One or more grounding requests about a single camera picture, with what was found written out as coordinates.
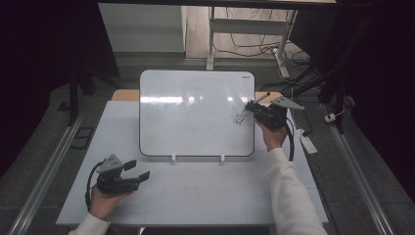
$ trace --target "person's left hand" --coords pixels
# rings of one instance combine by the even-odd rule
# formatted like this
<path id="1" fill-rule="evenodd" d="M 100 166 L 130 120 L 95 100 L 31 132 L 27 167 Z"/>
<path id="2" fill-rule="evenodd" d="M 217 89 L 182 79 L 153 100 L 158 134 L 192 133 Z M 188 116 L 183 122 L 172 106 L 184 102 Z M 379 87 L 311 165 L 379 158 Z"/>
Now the person's left hand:
<path id="1" fill-rule="evenodd" d="M 121 199 L 125 198 L 128 195 L 131 195 L 133 192 L 117 194 L 117 195 L 108 195 L 102 193 L 97 186 L 92 189 L 91 197 L 91 208 L 89 213 L 95 217 L 106 220 L 107 216 L 115 209 L 116 204 L 118 204 Z"/>

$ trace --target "cable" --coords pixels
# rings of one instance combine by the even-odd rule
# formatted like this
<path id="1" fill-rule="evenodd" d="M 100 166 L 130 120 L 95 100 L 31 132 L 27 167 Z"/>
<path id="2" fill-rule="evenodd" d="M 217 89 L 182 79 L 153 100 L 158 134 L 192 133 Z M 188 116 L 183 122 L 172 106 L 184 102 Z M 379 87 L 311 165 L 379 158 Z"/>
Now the cable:
<path id="1" fill-rule="evenodd" d="M 299 99 L 299 97 L 297 97 L 297 102 L 299 103 L 299 105 L 301 105 L 302 106 L 302 103 L 301 103 L 301 101 L 300 101 L 300 99 Z M 307 136 L 307 135 L 309 135 L 310 133 L 312 133 L 312 131 L 314 130 L 313 129 L 313 127 L 312 127 L 312 124 L 311 124 L 311 121 L 310 121 L 310 119 L 308 118 L 308 115 L 307 115 L 307 112 L 306 112 L 306 110 L 304 109 L 304 110 L 302 110 L 302 112 L 304 113 L 304 117 L 305 117 L 305 121 L 307 122 L 307 124 L 308 124 L 308 130 L 305 130 L 302 134 L 301 134 L 301 136 Z"/>
<path id="2" fill-rule="evenodd" d="M 307 58 L 307 60 L 295 60 L 294 59 L 294 55 L 296 55 L 296 54 L 298 54 L 298 53 L 301 53 L 301 52 L 304 52 L 304 51 L 302 51 L 302 50 L 300 50 L 300 51 L 297 51 L 297 52 L 295 52 L 295 53 L 293 53 L 293 54 L 291 54 L 291 61 L 292 62 L 309 62 L 309 57 Z"/>
<path id="3" fill-rule="evenodd" d="M 86 208 L 88 209 L 88 211 L 89 211 L 89 209 L 91 207 L 91 194 L 89 193 L 89 190 L 91 190 L 93 188 L 93 187 L 90 187 L 90 185 L 91 185 L 91 178 L 92 178 L 92 175 L 95 172 L 95 169 L 97 169 L 98 166 L 102 165 L 103 163 L 104 163 L 104 161 L 102 161 L 100 163 L 97 163 L 92 168 L 91 172 L 89 173 L 88 182 L 86 184 L 86 193 L 85 193 L 85 203 L 86 203 Z"/>
<path id="4" fill-rule="evenodd" d="M 281 80 L 283 80 L 285 82 L 288 82 L 288 83 L 291 83 L 291 84 L 294 84 L 294 85 L 303 85 L 302 83 L 297 83 L 297 82 L 294 82 L 294 81 L 290 81 L 290 80 L 285 79 L 283 77 L 283 75 L 281 74 L 280 70 L 278 70 L 278 74 L 280 75 Z"/>
<path id="5" fill-rule="evenodd" d="M 285 56 L 284 61 L 292 67 L 297 67 L 297 66 L 303 66 L 303 65 L 309 65 L 310 64 L 310 61 L 306 61 L 306 60 L 299 61 L 299 60 L 293 60 L 293 59 L 290 60 L 290 59 L 288 59 L 286 51 L 284 51 L 284 56 Z"/>
<path id="6" fill-rule="evenodd" d="M 296 77 L 296 78 L 294 78 L 293 80 L 292 80 L 292 82 L 291 82 L 291 84 L 290 85 L 288 85 L 287 87 L 285 87 L 282 91 L 281 91 L 281 94 L 283 94 L 284 96 L 286 96 L 287 94 L 286 94 L 286 91 L 288 90 L 288 89 L 290 89 L 290 88 L 292 88 L 294 85 L 306 85 L 307 83 L 309 83 L 309 82 L 312 82 L 314 79 L 315 79 L 315 77 L 317 77 L 318 76 L 318 73 L 317 74 L 315 74 L 308 82 L 305 82 L 305 83 L 299 83 L 299 81 L 300 80 L 302 80 L 303 78 L 305 78 L 305 76 L 309 73 L 309 72 L 311 72 L 311 71 L 313 71 L 313 69 L 314 69 L 314 67 L 313 67 L 313 65 L 310 65 L 307 69 L 305 69 L 298 77 Z"/>
<path id="7" fill-rule="evenodd" d="M 293 123 L 287 118 L 287 120 L 291 124 L 291 128 L 294 131 Z M 294 135 L 293 132 L 290 130 L 290 127 L 287 125 L 287 122 L 284 122 L 284 127 L 287 129 L 288 138 L 290 139 L 290 157 L 289 161 L 292 162 L 294 158 Z"/>
<path id="8" fill-rule="evenodd" d="M 264 55 L 263 52 L 260 52 L 260 53 L 257 53 L 257 54 L 251 54 L 251 55 L 244 55 L 244 54 L 236 53 L 236 52 L 233 52 L 233 51 L 219 50 L 219 49 L 216 48 L 216 46 L 214 46 L 214 44 L 213 44 L 213 47 L 218 52 L 225 52 L 225 53 L 230 53 L 230 54 L 234 54 L 234 55 L 237 55 L 237 56 L 243 56 L 243 57 L 255 57 L 255 56 Z"/>
<path id="9" fill-rule="evenodd" d="M 249 17 L 249 19 L 251 19 L 251 18 L 253 18 L 253 17 L 255 17 L 256 15 L 257 15 L 257 13 L 259 12 L 259 9 L 256 9 L 255 10 L 256 11 L 256 13 L 255 13 L 255 15 L 254 16 L 251 16 L 251 17 Z M 269 21 L 271 21 L 271 17 L 272 17 L 272 12 L 273 12 L 273 9 L 271 9 L 271 13 L 270 13 L 270 15 L 269 15 Z M 233 13 L 231 12 L 231 10 L 227 7 L 226 8 L 226 19 L 229 19 L 229 13 L 232 15 L 232 18 L 233 19 L 235 19 L 235 16 L 233 15 Z M 234 38 L 233 38 L 233 33 L 229 33 L 230 35 L 231 35 L 231 40 L 232 40 L 232 43 L 234 44 L 234 46 L 236 46 L 236 47 L 259 47 L 259 49 L 260 49 L 260 47 L 261 46 L 268 46 L 268 45 L 274 45 L 274 44 L 279 44 L 279 43 L 281 43 L 281 42 L 272 42 L 272 43 L 266 43 L 266 44 L 263 44 L 263 41 L 264 41 L 264 39 L 265 39 L 265 36 L 266 35 L 264 35 L 263 37 L 262 37 L 262 39 L 261 39 L 261 42 L 260 42 L 260 44 L 258 44 L 258 45 L 239 45 L 239 44 L 237 44 L 236 42 L 235 42 L 235 40 L 234 40 Z"/>
<path id="10" fill-rule="evenodd" d="M 336 114 L 335 117 L 341 115 L 344 111 L 345 111 L 345 105 L 343 105 L 343 110 L 340 113 Z"/>
<path id="11" fill-rule="evenodd" d="M 277 82 L 277 83 L 265 84 L 265 85 L 263 85 L 259 88 L 259 91 L 263 91 L 263 89 L 267 86 L 278 86 L 278 85 L 284 85 L 284 84 L 287 84 L 287 82 L 281 81 L 281 82 Z"/>

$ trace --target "human hand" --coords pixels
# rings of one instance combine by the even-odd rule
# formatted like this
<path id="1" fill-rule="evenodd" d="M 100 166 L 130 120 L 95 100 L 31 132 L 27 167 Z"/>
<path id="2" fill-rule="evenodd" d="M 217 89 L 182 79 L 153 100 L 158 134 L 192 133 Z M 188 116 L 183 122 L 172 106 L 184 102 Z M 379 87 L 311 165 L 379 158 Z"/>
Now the human hand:
<path id="1" fill-rule="evenodd" d="M 275 148 L 281 148 L 284 140 L 287 137 L 287 130 L 285 127 L 281 127 L 277 130 L 270 130 L 259 121 L 255 121 L 257 125 L 262 129 L 263 141 L 266 145 L 266 151 L 271 151 Z"/>
<path id="2" fill-rule="evenodd" d="M 110 213 L 115 209 L 116 204 L 132 193 L 133 192 L 108 195 L 101 192 L 98 187 L 95 186 L 92 189 L 91 208 L 89 213 L 99 219 L 106 220 L 107 216 L 110 215 Z"/>

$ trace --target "aluminum rail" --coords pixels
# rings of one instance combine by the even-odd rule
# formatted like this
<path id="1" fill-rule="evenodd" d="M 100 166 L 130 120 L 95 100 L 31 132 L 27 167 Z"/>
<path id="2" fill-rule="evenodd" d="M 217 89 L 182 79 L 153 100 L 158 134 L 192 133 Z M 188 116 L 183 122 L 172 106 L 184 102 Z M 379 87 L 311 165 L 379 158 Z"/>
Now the aluminum rail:
<path id="1" fill-rule="evenodd" d="M 82 123 L 83 118 L 85 117 L 85 111 L 91 103 L 91 97 L 85 96 L 83 98 L 85 101 L 82 102 L 80 106 L 80 112 L 77 119 L 74 121 L 72 126 L 68 126 L 65 130 L 63 137 L 61 138 L 60 143 L 55 149 L 51 159 L 48 161 L 44 167 L 42 173 L 36 181 L 33 189 L 31 190 L 29 196 L 27 197 L 24 205 L 22 206 L 21 211 L 15 219 L 11 229 L 7 233 L 8 235 L 23 235 L 26 233 L 29 225 L 33 221 L 33 218 L 39 209 L 39 206 L 46 195 L 46 192 L 52 183 L 52 180 L 55 177 L 56 172 L 58 171 L 59 166 L 61 165 L 64 156 L 66 155 L 70 142 L 73 139 L 77 129 Z"/>
<path id="2" fill-rule="evenodd" d="M 324 105 L 320 104 L 322 112 L 327 114 L 327 110 Z M 348 169 L 350 170 L 351 175 L 354 178 L 354 182 L 357 185 L 357 188 L 360 191 L 364 202 L 366 203 L 370 214 L 372 215 L 373 221 L 375 222 L 376 227 L 378 228 L 379 234 L 392 235 L 393 232 L 391 223 L 385 215 L 384 210 L 382 209 L 381 204 L 379 203 L 378 198 L 373 192 L 372 188 L 369 185 L 369 182 L 366 179 L 366 176 L 363 170 L 358 163 L 356 156 L 348 145 L 345 137 L 340 133 L 340 131 L 332 124 L 331 130 L 333 136 L 336 140 L 336 143 L 339 146 L 339 149 L 345 158 Z"/>

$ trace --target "whiteboard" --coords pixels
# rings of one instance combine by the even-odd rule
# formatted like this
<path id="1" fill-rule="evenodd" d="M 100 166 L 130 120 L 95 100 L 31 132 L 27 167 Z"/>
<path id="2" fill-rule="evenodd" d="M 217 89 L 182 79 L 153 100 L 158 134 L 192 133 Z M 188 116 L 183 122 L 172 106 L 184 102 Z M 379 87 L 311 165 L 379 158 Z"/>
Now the whiteboard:
<path id="1" fill-rule="evenodd" d="M 254 116 L 234 119 L 254 98 L 244 71 L 145 70 L 140 77 L 139 146 L 146 156 L 248 156 Z"/>

